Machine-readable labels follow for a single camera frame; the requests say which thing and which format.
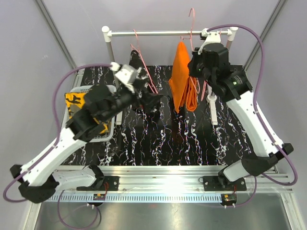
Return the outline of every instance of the orange towel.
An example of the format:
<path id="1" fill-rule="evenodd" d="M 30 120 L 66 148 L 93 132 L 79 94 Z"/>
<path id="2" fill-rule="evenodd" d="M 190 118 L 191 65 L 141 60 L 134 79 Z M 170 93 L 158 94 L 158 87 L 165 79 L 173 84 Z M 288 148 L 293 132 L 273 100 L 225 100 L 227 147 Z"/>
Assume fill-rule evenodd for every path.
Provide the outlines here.
<path id="1" fill-rule="evenodd" d="M 173 64 L 172 77 L 168 81 L 174 99 L 177 113 L 179 108 L 186 104 L 188 111 L 195 111 L 197 107 L 197 93 L 191 81 L 196 85 L 196 79 L 189 77 L 188 63 L 190 62 L 187 47 L 183 42 L 177 46 L 176 56 Z"/>

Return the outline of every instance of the white wall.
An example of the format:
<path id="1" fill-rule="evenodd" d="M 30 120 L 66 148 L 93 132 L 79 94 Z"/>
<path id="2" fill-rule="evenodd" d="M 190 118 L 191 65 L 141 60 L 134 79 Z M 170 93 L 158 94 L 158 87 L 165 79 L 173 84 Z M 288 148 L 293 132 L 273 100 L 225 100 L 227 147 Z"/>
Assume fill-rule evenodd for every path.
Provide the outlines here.
<path id="1" fill-rule="evenodd" d="M 9 168 L 37 155 L 55 137 L 51 94 L 70 67 L 33 0 L 0 0 L 0 191 L 12 180 Z M 66 82 L 59 114 L 64 111 Z M 17 186 L 10 198 L 21 198 Z M 27 204 L 0 199 L 2 230 L 23 224 Z"/>
<path id="2" fill-rule="evenodd" d="M 125 30 L 190 30 L 191 7 L 195 8 L 195 30 L 226 23 L 240 23 L 261 33 L 278 0 L 44 0 L 77 65 L 109 62 L 101 27 Z M 230 60 L 245 64 L 255 40 L 239 31 Z M 135 37 L 113 39 L 115 60 L 127 63 L 130 43 Z M 172 65 L 179 42 L 177 36 L 141 37 L 140 46 L 147 65 Z M 200 46 L 194 36 L 194 46 Z"/>
<path id="3" fill-rule="evenodd" d="M 291 142 L 299 181 L 295 195 L 301 204 L 301 214 L 307 222 L 307 24 L 306 0 L 291 0 L 268 34 L 264 45 L 266 61 L 259 93 L 259 104 L 269 123 L 284 142 Z M 248 77 L 255 82 L 259 72 L 260 53 L 248 69 Z M 292 175 L 285 160 L 278 169 Z"/>

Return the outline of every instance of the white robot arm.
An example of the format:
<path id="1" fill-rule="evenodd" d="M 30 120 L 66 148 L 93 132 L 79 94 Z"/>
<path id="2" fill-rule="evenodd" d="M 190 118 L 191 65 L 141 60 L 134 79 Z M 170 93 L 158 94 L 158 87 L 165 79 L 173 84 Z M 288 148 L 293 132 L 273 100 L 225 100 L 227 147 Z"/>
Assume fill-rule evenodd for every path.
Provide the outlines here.
<path id="1" fill-rule="evenodd" d="M 275 134 L 258 105 L 255 111 L 252 86 L 243 70 L 230 70 L 228 49 L 220 43 L 219 33 L 210 32 L 205 35 L 201 37 L 205 40 L 203 45 L 192 52 L 193 58 L 188 64 L 189 74 L 192 77 L 205 78 L 212 92 L 235 113 L 246 130 L 256 155 L 245 156 L 219 172 L 219 183 L 226 188 L 241 177 L 258 176 L 274 166 L 283 158 L 277 146 L 287 155 L 293 151 L 293 147 L 290 143 L 283 143 Z M 271 142 L 256 113 L 262 117 L 275 143 Z"/>
<path id="2" fill-rule="evenodd" d="M 50 198 L 56 191 L 79 187 L 87 187 L 89 190 L 101 189 L 105 177 L 95 165 L 79 171 L 57 172 L 56 169 L 72 153 L 104 129 L 102 122 L 111 119 L 128 106 L 132 105 L 136 109 L 142 107 L 149 113 L 155 109 L 162 95 L 147 91 L 146 81 L 136 78 L 138 71 L 133 67 L 111 64 L 111 70 L 121 82 L 117 91 L 111 93 L 105 85 L 93 86 L 84 96 L 85 104 L 82 109 L 76 112 L 61 130 L 57 145 L 54 146 L 56 142 L 54 140 L 27 164 L 11 167 L 10 171 L 14 178 L 25 173 L 19 180 L 21 183 L 19 190 L 24 198 L 40 203 Z M 36 163 L 50 148 L 51 152 Z"/>

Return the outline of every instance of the metal floor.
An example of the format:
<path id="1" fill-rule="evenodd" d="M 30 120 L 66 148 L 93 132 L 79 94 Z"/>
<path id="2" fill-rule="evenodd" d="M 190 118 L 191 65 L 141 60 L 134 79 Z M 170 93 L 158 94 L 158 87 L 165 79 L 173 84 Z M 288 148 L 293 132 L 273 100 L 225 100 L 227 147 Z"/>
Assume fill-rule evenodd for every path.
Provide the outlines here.
<path id="1" fill-rule="evenodd" d="M 238 194 L 238 203 L 248 199 Z M 84 203 L 61 203 L 62 217 Z M 99 209 L 102 221 L 97 230 L 288 230 L 289 221 L 278 194 L 256 194 L 246 206 L 216 208 L 218 204 L 171 203 L 105 203 Z M 87 226 L 95 212 L 88 207 L 65 218 L 66 223 L 81 228 Z M 36 230 L 66 230 L 58 221 L 57 204 L 42 204 Z"/>

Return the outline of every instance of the gray basket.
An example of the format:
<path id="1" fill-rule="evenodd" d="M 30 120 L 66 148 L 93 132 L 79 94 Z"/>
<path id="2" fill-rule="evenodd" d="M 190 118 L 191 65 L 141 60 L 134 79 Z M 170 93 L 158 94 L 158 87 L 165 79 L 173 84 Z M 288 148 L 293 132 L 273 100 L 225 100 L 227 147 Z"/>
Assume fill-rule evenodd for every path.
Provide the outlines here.
<path id="1" fill-rule="evenodd" d="M 91 87 L 92 87 L 92 85 L 79 86 L 79 87 L 73 88 L 71 90 L 71 92 L 89 92 Z M 116 91 L 116 87 L 114 85 L 107 85 L 107 87 L 109 88 L 110 92 Z M 63 121 L 64 123 L 66 123 L 69 120 L 68 113 L 65 113 L 65 114 L 66 114 L 66 116 L 64 116 L 64 121 Z M 109 141 L 112 138 L 113 133 L 114 133 L 114 123 L 115 123 L 115 118 L 112 117 L 110 131 L 108 133 L 97 135 L 90 142 Z"/>

